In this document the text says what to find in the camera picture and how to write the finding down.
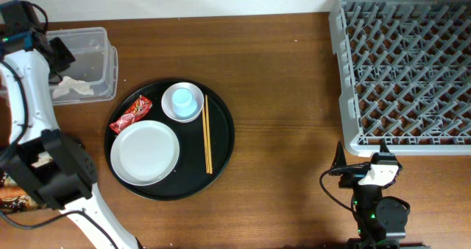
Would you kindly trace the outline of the white tissue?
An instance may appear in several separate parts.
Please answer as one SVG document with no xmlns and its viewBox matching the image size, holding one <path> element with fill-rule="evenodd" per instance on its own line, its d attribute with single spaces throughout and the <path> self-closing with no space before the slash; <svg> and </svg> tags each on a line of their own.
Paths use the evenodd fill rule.
<svg viewBox="0 0 471 249">
<path fill-rule="evenodd" d="M 69 76 L 65 76 L 57 88 L 52 93 L 52 98 L 56 99 L 70 93 L 70 90 L 74 90 L 81 95 L 94 95 L 94 90 L 91 85 L 82 80 L 75 80 Z"/>
</svg>

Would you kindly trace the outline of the white plate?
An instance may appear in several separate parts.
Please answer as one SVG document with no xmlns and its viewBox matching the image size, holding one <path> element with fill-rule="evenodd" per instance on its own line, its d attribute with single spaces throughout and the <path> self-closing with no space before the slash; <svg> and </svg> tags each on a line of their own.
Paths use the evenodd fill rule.
<svg viewBox="0 0 471 249">
<path fill-rule="evenodd" d="M 180 143 L 175 132 L 157 121 L 140 121 L 120 132 L 110 151 L 112 170 L 133 186 L 149 186 L 176 167 Z"/>
</svg>

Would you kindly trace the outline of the orange carrot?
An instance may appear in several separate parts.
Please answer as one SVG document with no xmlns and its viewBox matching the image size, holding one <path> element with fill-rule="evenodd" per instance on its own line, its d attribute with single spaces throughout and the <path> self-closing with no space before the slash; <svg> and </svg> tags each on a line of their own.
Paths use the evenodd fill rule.
<svg viewBox="0 0 471 249">
<path fill-rule="evenodd" d="M 1 210 L 8 213 L 13 211 L 35 210 L 37 208 L 38 204 L 28 195 L 1 199 Z"/>
</svg>

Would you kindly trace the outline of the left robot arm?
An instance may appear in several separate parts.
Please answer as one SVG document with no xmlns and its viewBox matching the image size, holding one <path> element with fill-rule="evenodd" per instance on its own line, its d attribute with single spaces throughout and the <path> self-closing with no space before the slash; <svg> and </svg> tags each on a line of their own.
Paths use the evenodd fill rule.
<svg viewBox="0 0 471 249">
<path fill-rule="evenodd" d="M 74 222 L 96 248 L 140 248 L 101 196 L 93 160 L 55 118 L 49 75 L 74 61 L 59 38 L 49 40 L 42 31 L 20 30 L 1 38 L 1 75 L 12 118 L 1 170 L 36 203 Z"/>
</svg>

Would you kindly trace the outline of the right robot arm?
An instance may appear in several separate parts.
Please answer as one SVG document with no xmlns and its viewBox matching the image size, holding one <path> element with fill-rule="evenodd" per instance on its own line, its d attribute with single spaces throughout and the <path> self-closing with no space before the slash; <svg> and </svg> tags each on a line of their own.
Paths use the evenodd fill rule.
<svg viewBox="0 0 471 249">
<path fill-rule="evenodd" d="M 383 190 L 395 183 L 402 169 L 403 166 L 385 143 L 380 144 L 380 150 L 372 155 L 370 161 L 351 165 L 347 164 L 342 143 L 337 144 L 333 163 L 319 176 L 319 185 L 332 201 L 351 212 L 357 223 L 359 238 L 349 239 L 344 248 L 426 247 L 401 242 L 406 237 L 411 206 L 398 197 L 383 195 Z M 353 191 L 349 205 L 343 204 L 326 189 L 323 184 L 326 175 L 339 176 L 339 188 Z"/>
</svg>

